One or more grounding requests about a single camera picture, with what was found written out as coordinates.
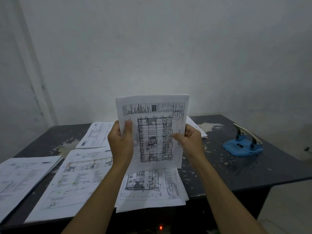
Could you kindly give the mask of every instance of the paper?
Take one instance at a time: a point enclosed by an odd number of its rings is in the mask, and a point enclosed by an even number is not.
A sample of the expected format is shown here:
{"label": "paper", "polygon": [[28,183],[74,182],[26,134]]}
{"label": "paper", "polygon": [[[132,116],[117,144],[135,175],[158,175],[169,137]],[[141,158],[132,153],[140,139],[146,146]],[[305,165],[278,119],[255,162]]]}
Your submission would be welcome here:
{"label": "paper", "polygon": [[150,95],[117,98],[120,131],[132,121],[134,152],[126,174],[181,168],[182,146],[172,133],[184,133],[189,96]]}
{"label": "paper", "polygon": [[0,164],[0,222],[61,160],[61,156],[10,158]]}
{"label": "paper", "polygon": [[112,162],[112,154],[105,152],[105,148],[70,151],[25,222],[75,216]]}
{"label": "paper", "polygon": [[88,132],[81,139],[76,149],[92,149],[107,147],[109,149],[109,144],[107,140],[107,135],[112,129],[115,122],[93,122],[88,129]]}
{"label": "paper", "polygon": [[193,126],[195,129],[200,131],[202,138],[208,137],[207,134],[195,122],[193,122],[193,120],[189,116],[187,116],[186,118],[186,124],[189,124],[190,126]]}
{"label": "paper", "polygon": [[116,200],[116,213],[185,205],[188,199],[177,169],[153,169],[126,175]]}

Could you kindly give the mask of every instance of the circular stamp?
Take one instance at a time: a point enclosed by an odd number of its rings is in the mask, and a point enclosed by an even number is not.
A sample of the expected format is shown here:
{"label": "circular stamp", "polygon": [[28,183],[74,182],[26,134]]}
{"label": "circular stamp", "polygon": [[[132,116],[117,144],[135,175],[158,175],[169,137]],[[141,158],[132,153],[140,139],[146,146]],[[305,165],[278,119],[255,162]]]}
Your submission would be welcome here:
{"label": "circular stamp", "polygon": [[183,113],[182,112],[174,112],[172,114],[172,118],[176,119],[176,120],[180,120],[183,118]]}

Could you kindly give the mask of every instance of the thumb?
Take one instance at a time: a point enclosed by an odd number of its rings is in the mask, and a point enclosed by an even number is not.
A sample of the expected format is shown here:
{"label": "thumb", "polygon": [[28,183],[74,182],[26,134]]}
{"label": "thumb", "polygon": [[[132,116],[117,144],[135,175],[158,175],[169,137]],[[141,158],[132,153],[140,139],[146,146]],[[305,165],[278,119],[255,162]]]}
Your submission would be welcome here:
{"label": "thumb", "polygon": [[177,141],[179,141],[180,143],[182,143],[182,141],[184,140],[185,136],[179,133],[174,133],[172,134],[172,137],[174,139],[176,139]]}
{"label": "thumb", "polygon": [[124,124],[123,137],[130,136],[132,138],[132,121],[127,120]]}

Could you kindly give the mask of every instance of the blue hole punch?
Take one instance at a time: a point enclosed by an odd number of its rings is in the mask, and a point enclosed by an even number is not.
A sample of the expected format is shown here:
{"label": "blue hole punch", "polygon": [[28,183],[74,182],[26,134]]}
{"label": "blue hole punch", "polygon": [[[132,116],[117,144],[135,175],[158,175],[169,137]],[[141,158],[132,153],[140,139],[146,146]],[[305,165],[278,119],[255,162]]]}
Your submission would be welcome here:
{"label": "blue hole punch", "polygon": [[[237,129],[236,138],[225,142],[223,148],[234,156],[248,156],[263,151],[262,142],[254,134],[236,123],[233,125]],[[247,133],[251,135],[252,141],[246,139]]]}

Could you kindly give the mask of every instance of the table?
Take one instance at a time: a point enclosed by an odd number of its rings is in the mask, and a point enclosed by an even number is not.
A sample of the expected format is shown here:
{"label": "table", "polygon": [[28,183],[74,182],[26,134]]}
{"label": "table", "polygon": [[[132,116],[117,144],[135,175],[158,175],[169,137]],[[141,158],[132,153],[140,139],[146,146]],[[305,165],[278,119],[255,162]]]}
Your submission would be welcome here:
{"label": "table", "polygon": [[[208,138],[202,139],[205,156],[227,186],[255,217],[258,216],[272,186],[312,178],[312,171],[307,165],[263,139],[264,151],[259,156],[235,157],[230,155],[222,147],[222,144],[235,138],[236,129],[233,126],[233,122],[222,115],[197,116],[191,117],[191,119],[196,124],[221,124],[221,126],[213,127],[211,132],[207,132]],[[60,147],[63,143],[69,144],[76,140],[81,140],[90,125],[79,124],[51,127],[15,157],[58,155],[58,151],[55,148]],[[14,227],[32,225],[23,223],[44,193],[61,163],[62,161],[3,221],[1,229],[8,230]],[[179,174],[190,198],[188,202],[196,204],[199,202],[196,199],[203,200],[205,202],[204,206],[207,206],[206,199],[203,199],[205,198],[205,192],[201,186],[201,181],[196,171],[190,166],[185,154],[183,154],[182,169],[179,170]],[[135,211],[136,214],[144,212],[144,210]],[[183,212],[195,211],[184,210],[180,213],[182,214]]]}

